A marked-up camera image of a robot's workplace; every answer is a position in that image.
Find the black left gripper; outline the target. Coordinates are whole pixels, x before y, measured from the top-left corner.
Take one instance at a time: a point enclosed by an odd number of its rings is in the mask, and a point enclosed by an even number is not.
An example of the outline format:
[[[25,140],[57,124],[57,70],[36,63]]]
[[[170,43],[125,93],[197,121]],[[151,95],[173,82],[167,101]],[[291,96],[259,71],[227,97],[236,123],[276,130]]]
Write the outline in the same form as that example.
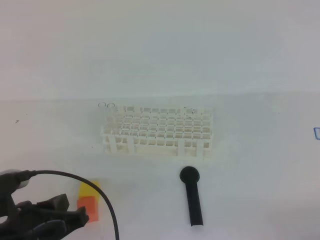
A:
[[[89,221],[84,207],[67,211],[67,195],[60,194],[48,200],[23,201],[15,206],[16,215],[8,216],[0,224],[2,240],[60,240],[82,228]]]

